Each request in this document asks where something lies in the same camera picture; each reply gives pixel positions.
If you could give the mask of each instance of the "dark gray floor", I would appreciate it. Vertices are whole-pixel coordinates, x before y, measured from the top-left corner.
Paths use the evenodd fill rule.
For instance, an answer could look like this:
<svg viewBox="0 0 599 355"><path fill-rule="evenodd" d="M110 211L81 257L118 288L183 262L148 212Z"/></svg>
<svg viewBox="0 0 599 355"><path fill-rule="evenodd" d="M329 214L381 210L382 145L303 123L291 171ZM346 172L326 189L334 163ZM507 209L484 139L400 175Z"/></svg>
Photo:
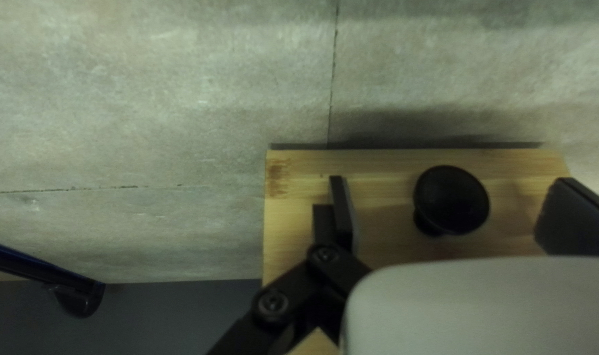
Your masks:
<svg viewBox="0 0 599 355"><path fill-rule="evenodd" d="M32 281L0 282L0 355L205 354L248 309L260 280L113 284L88 319Z"/></svg>

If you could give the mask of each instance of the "black screw head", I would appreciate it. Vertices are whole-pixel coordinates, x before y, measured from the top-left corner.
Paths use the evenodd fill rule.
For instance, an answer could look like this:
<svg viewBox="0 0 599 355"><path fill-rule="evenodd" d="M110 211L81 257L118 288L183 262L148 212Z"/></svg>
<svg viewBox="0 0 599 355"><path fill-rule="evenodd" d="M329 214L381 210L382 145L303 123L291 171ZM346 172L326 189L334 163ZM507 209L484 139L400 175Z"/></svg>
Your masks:
<svg viewBox="0 0 599 355"><path fill-rule="evenodd" d="M313 257L322 263L329 263L335 261L339 257L339 254L335 248L322 246L313 252Z"/></svg>
<svg viewBox="0 0 599 355"><path fill-rule="evenodd" d="M283 314L289 306L289 299L285 294L270 290L258 299L258 310L267 316L278 316Z"/></svg>

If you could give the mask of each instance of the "black metal bracket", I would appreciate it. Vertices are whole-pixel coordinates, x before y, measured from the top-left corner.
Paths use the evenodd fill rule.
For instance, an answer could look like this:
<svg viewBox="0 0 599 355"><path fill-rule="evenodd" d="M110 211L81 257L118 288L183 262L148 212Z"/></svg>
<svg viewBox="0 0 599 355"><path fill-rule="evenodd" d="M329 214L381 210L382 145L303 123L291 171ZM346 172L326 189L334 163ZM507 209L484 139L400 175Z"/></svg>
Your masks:
<svg viewBox="0 0 599 355"><path fill-rule="evenodd" d="M0 271L43 282L68 314L87 318L98 309L105 284L0 245Z"/></svg>
<svg viewBox="0 0 599 355"><path fill-rule="evenodd" d="M331 205L313 206L306 260L260 290L208 355L285 354L316 327L339 344L347 297L371 270L353 255L354 210L341 176L330 176L330 197Z"/></svg>

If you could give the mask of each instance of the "round black knob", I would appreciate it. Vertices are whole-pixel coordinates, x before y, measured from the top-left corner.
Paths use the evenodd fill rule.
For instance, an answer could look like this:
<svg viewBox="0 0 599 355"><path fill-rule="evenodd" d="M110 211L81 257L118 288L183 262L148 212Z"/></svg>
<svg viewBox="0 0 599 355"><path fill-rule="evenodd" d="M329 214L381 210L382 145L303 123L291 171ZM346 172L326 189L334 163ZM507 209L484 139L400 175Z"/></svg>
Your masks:
<svg viewBox="0 0 599 355"><path fill-rule="evenodd" d="M490 200L481 182L450 165L422 173L414 190L414 206L414 222L429 236L472 232L490 213Z"/></svg>

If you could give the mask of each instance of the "gray surface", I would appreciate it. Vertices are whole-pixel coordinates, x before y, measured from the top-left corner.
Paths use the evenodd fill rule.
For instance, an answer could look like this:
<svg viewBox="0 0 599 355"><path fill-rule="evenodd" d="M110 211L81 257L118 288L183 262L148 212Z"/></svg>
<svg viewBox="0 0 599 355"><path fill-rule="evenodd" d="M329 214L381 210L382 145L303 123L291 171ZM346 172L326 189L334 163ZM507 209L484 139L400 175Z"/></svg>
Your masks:
<svg viewBox="0 0 599 355"><path fill-rule="evenodd" d="M91 189L0 197L1 243L105 280L260 277L265 149L328 140L552 147L599 193L599 0L0 1L0 192Z"/></svg>
<svg viewBox="0 0 599 355"><path fill-rule="evenodd" d="M262 273L261 194L250 186L0 193L0 243L102 282L253 278Z"/></svg>
<svg viewBox="0 0 599 355"><path fill-rule="evenodd" d="M599 0L341 0L333 148L552 147L599 192Z"/></svg>
<svg viewBox="0 0 599 355"><path fill-rule="evenodd" d="M88 319L66 315L40 285L0 282L0 355L205 354L260 280L109 285Z"/></svg>
<svg viewBox="0 0 599 355"><path fill-rule="evenodd" d="M334 16L0 1L0 192L92 189L0 195L0 243L111 282L260 277L265 150L325 144Z"/></svg>
<svg viewBox="0 0 599 355"><path fill-rule="evenodd" d="M323 143L334 6L0 1L0 191L262 184Z"/></svg>

